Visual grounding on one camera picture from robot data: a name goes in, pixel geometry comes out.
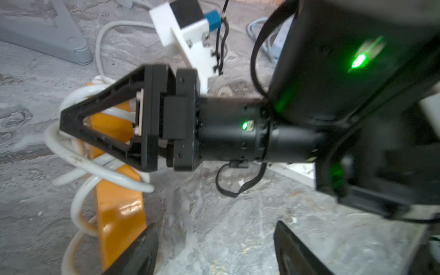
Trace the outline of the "yellow power strip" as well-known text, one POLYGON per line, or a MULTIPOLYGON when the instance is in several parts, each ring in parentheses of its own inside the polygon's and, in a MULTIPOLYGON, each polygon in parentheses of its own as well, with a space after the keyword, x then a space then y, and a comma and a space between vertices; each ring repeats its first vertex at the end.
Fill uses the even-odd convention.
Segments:
MULTIPOLYGON (((133 137, 132 123, 103 113, 90 117, 91 127, 121 142, 133 137)), ((95 187, 102 270, 109 268, 147 227, 140 191, 102 180, 95 187)))

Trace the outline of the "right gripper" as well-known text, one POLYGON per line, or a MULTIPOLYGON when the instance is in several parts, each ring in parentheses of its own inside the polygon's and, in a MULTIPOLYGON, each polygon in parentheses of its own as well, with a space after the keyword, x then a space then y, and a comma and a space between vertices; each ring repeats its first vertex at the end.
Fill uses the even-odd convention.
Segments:
MULTIPOLYGON (((134 136, 128 144, 84 125, 84 119, 136 97, 143 92, 135 123, 149 131, 159 123, 162 66, 142 65, 97 95, 61 111, 60 129, 142 172, 158 169, 158 137, 134 136)), ((197 124, 199 80, 194 69, 179 69, 175 76, 175 92, 163 102, 163 133, 167 141, 167 166, 175 171, 194 171, 200 163, 197 124)))

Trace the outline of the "white power strip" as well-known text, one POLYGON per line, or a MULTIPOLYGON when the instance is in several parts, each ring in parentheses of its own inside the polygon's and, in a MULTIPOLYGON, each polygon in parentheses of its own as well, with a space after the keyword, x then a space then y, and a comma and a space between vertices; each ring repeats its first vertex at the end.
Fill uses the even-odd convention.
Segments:
POLYGON ((273 163, 268 168, 310 188, 316 188, 314 163, 273 163))

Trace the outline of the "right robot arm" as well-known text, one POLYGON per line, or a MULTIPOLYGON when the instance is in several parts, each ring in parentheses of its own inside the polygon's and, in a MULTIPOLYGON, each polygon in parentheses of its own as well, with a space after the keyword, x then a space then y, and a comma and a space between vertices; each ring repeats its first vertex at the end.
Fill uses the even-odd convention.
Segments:
POLYGON ((217 23, 197 1, 152 9, 163 45, 188 67, 142 65, 61 111, 60 130, 142 172, 158 156, 176 171, 314 162, 316 189, 388 220, 440 202, 438 1, 285 1, 256 38, 250 74, 260 99, 202 95, 221 74, 224 43, 202 53, 217 23))

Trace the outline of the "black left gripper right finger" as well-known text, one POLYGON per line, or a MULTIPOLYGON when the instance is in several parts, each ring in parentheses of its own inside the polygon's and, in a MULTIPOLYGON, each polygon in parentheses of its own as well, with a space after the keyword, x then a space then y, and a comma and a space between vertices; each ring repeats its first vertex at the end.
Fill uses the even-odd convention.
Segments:
POLYGON ((280 275, 333 275, 283 221, 277 222, 273 240, 280 275))

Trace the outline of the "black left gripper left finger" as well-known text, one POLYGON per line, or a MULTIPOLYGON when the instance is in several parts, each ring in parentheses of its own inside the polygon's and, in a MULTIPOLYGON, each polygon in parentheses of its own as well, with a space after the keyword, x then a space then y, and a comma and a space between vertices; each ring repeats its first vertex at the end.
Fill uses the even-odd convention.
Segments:
POLYGON ((103 275, 153 275, 158 246, 157 227, 150 224, 103 275))

